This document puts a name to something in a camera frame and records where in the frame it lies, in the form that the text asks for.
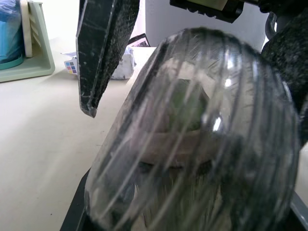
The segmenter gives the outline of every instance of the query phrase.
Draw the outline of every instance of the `white table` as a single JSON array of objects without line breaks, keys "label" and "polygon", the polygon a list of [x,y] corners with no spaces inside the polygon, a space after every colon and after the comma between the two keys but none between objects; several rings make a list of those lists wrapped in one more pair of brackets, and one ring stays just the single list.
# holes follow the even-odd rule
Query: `white table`
[{"label": "white table", "polygon": [[95,119],[79,107],[77,77],[51,41],[52,76],[0,83],[0,226],[58,231],[141,67],[154,48],[135,48],[134,75],[111,80]]}]

